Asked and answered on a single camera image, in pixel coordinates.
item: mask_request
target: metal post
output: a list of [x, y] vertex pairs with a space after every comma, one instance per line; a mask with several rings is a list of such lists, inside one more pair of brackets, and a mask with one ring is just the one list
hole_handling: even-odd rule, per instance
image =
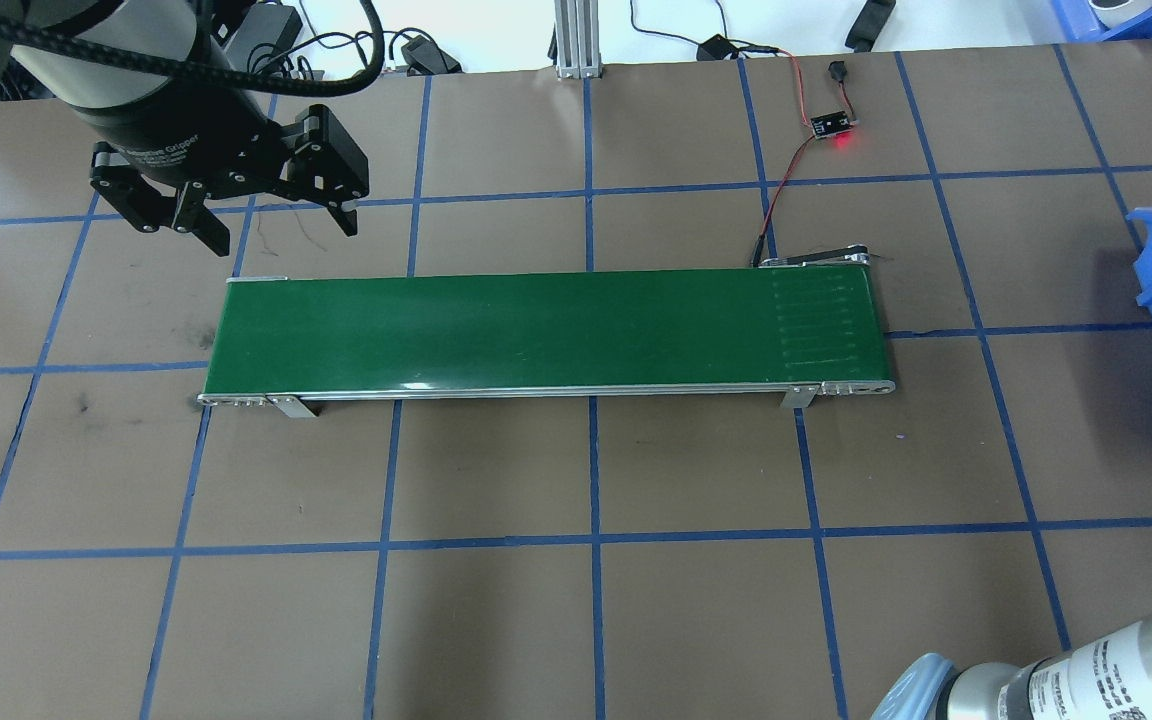
[[598, 51], [598, 0], [554, 0], [558, 77], [602, 76]]

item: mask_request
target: metal bracket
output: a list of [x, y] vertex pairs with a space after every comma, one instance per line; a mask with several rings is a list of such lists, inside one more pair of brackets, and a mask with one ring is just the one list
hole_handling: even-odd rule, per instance
[[896, 384], [892, 381], [865, 381], [865, 382], [811, 382], [794, 386], [785, 394], [781, 407], [785, 410], [801, 410], [811, 406], [819, 395], [847, 396], [847, 395], [887, 395], [896, 389]]
[[781, 410], [803, 410], [804, 407], [811, 406], [817, 393], [820, 392], [820, 386], [813, 384], [813, 386], [794, 386], [790, 391], [786, 392], [785, 400], [781, 401]]
[[282, 410], [288, 418], [310, 419], [319, 416], [316, 409], [311, 410], [310, 406], [301, 402], [301, 397], [294, 395], [271, 395], [270, 402], [273, 402], [274, 407]]
[[554, 0], [558, 77], [602, 77], [598, 50], [598, 0]]
[[758, 264], [759, 268], [805, 268], [808, 265], [869, 265], [869, 249], [849, 245], [840, 250], [795, 255], [791, 258], [768, 258]]
[[278, 393], [278, 395], [251, 395], [251, 396], [198, 396], [198, 404], [206, 407], [229, 406], [229, 407], [263, 407], [273, 406], [283, 411], [288, 418], [317, 418], [320, 407], [310, 407], [301, 401], [301, 397], [293, 393]]

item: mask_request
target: power adapter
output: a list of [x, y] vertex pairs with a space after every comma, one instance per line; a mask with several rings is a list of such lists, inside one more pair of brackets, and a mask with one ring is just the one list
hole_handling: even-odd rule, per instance
[[735, 45], [726, 37], [717, 35], [708, 40], [696, 46], [696, 59], [698, 60], [730, 60], [740, 53]]
[[844, 45], [851, 47], [856, 53], [869, 53], [874, 48], [878, 33], [887, 24], [888, 15], [896, 0], [867, 0], [861, 14], [856, 15], [856, 22], [851, 23], [851, 29], [847, 32]]
[[410, 76], [444, 76], [465, 71], [461, 69], [461, 62], [456, 58], [444, 53], [442, 47], [427, 37], [411, 38], [403, 45], [402, 53]]

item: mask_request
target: cable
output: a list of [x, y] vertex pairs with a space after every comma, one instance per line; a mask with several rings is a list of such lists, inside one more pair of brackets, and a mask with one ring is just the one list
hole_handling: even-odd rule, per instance
[[[302, 41], [301, 45], [293, 45], [291, 47], [288, 47], [288, 50], [280, 51], [280, 53], [278, 53], [278, 54], [265, 54], [265, 55], [260, 55], [260, 58], [256, 58], [256, 59], [257, 60], [266, 60], [265, 65], [262, 65], [262, 69], [268, 68], [275, 61], [276, 61], [276, 63], [282, 63], [282, 61], [288, 60], [288, 56], [291, 53], [296, 53], [296, 51], [298, 51], [298, 50], [305, 50], [308, 46], [314, 45], [316, 41], [318, 41], [319, 44], [321, 44], [321, 41], [325, 40], [325, 38], [328, 38], [328, 37], [343, 37], [343, 38], [347, 39], [347, 41], [342, 41], [342, 44], [340, 44], [340, 45], [325, 46], [325, 47], [328, 47], [328, 50], [340, 50], [340, 47], [347, 47], [349, 45], [353, 45], [353, 46], [357, 47], [357, 50], [358, 50], [358, 58], [362, 59], [362, 61], [364, 61], [364, 63], [367, 62], [366, 55], [364, 54], [364, 50], [362, 50], [362, 45], [358, 41], [358, 37], [356, 35], [349, 35], [349, 33], [344, 33], [344, 32], [324, 32], [323, 35], [317, 35], [314, 37], [308, 38], [308, 40]], [[271, 47], [272, 50], [278, 50], [278, 46], [274, 45], [273, 41], [259, 41], [259, 44], [256, 44], [255, 46], [252, 46], [251, 53], [247, 54], [247, 71], [248, 73], [259, 73], [260, 71], [260, 70], [257, 70], [253, 67], [252, 54], [255, 54], [256, 51], [260, 50], [262, 47]]]
[[695, 45], [696, 47], [700, 47], [700, 44], [698, 41], [696, 41], [696, 40], [692, 40], [692, 38], [690, 38], [690, 37], [684, 37], [684, 36], [681, 36], [681, 35], [675, 35], [673, 32], [659, 31], [659, 29], [645, 29], [645, 28], [641, 28], [639, 23], [635, 22], [635, 18], [634, 18], [634, 0], [630, 0], [630, 26], [634, 28], [634, 29], [636, 29], [636, 31], [639, 31], [639, 32], [642, 32], [644, 35], [659, 35], [660, 37], [672, 37], [672, 38], [675, 38], [675, 40], [690, 41], [690, 44]]
[[[381, 28], [380, 17], [376, 15], [376, 7], [371, 0], [358, 0], [358, 3], [362, 5], [362, 12], [367, 15], [367, 23], [371, 25], [372, 32], [379, 31]], [[361, 91], [380, 77], [381, 65], [384, 65], [384, 39], [379, 35], [371, 38], [372, 51], [364, 68], [351, 77], [329, 81], [253, 76], [251, 73], [221, 68], [215, 65], [132, 53], [130, 50], [119, 50], [97, 44], [97, 41], [78, 40], [78, 38], [51, 32], [48, 29], [31, 26], [31, 24], [7, 18], [3, 15], [0, 15], [0, 40], [36, 47], [45, 53], [65, 55], [88, 61], [88, 63], [108, 65], [111, 68], [132, 70], [134, 73], [154, 74], [154, 76], [200, 82], [206, 83], [206, 85], [301, 97], [338, 97]]]
[[790, 59], [790, 63], [794, 65], [794, 76], [797, 78], [797, 86], [799, 86], [799, 116], [803, 118], [804, 127], [812, 127], [812, 123], [808, 122], [808, 103], [803, 94], [803, 68], [799, 67], [799, 60], [788, 50], [781, 50], [776, 54], [786, 55], [786, 58]]
[[785, 170], [785, 177], [781, 177], [781, 182], [776, 184], [776, 192], [772, 195], [772, 202], [768, 202], [767, 205], [767, 214], [763, 215], [763, 227], [758, 230], [758, 241], [755, 242], [755, 251], [749, 256], [750, 268], [756, 268], [763, 260], [763, 248], [767, 243], [767, 228], [772, 227], [772, 213], [776, 210], [776, 200], [781, 199], [781, 191], [790, 182], [794, 168], [799, 167], [799, 160], [803, 160], [803, 154], [808, 145], [812, 145], [812, 141], [814, 141], [814, 136], [803, 141], [803, 145], [799, 145], [799, 149], [794, 151], [794, 158], [790, 159], [790, 167]]
[[[282, 0], [275, 0], [275, 1], [279, 5], [282, 5]], [[301, 8], [301, 18], [305, 21], [305, 26], [310, 28], [310, 35], [312, 35], [313, 37], [319, 37], [319, 29], [314, 26], [314, 21], [310, 18], [310, 13], [306, 12], [305, 3], [303, 3], [303, 0], [296, 0], [296, 6], [297, 8]], [[335, 47], [340, 47], [339, 45], [325, 44], [325, 41], [319, 41], [319, 45], [326, 47], [326, 50], [334, 50]]]
[[723, 0], [714, 0], [718, 5], [718, 17], [723, 21], [723, 37], [727, 37], [727, 10], [723, 9]]
[[847, 97], [847, 83], [841, 79], [838, 82], [838, 91], [842, 94], [842, 104], [847, 106], [847, 118], [851, 120], [852, 123], [856, 122], [856, 109], [851, 106], [850, 97]]

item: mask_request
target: conveyor belt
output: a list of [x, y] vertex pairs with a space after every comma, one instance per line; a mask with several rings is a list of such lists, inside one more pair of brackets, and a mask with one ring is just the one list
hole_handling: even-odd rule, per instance
[[890, 392], [864, 264], [229, 283], [200, 401]]

